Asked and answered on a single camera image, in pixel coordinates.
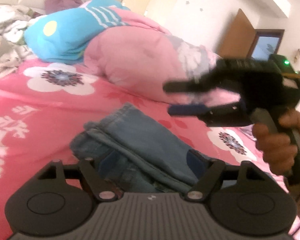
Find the right hand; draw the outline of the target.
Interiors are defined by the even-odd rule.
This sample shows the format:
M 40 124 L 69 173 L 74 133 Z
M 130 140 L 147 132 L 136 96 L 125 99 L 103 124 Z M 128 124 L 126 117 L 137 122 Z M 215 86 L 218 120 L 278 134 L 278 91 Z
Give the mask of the right hand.
M 279 118 L 279 124 L 285 128 L 295 128 L 300 133 L 300 112 L 291 109 Z M 256 138 L 256 148 L 263 152 L 263 161 L 269 165 L 270 171 L 283 175 L 294 165 L 298 148 L 285 133 L 271 134 L 264 124 L 253 126 L 253 136 Z

